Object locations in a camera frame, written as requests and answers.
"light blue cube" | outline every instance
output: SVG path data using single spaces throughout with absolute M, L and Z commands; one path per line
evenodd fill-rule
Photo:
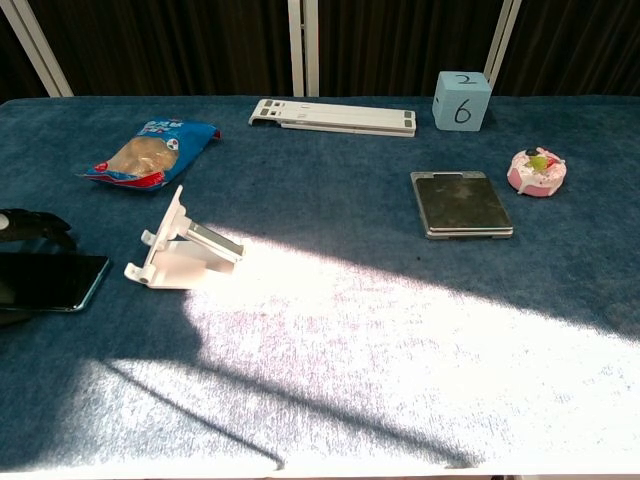
M 440 130 L 477 132 L 487 111 L 491 87 L 480 72 L 440 72 L 433 116 Z

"table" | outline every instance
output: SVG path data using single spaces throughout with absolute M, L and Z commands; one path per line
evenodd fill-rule
M 416 137 L 249 126 L 257 97 L 0 107 L 0 206 L 112 260 L 86 311 L 0 331 L 0 471 L 639 471 L 640 99 L 496 97 L 477 133 L 438 131 L 430 98 L 318 100 L 415 110 Z M 76 176 L 154 116 L 223 138 L 155 193 Z M 536 145 L 567 161 L 552 198 L 506 182 Z M 513 238 L 425 239 L 410 172 L 464 169 Z M 179 184 L 191 218 L 251 242 L 239 280 L 124 278 Z

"phone screen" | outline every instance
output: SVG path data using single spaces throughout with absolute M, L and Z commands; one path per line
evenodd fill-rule
M 0 253 L 0 309 L 81 310 L 108 263 L 102 256 Z

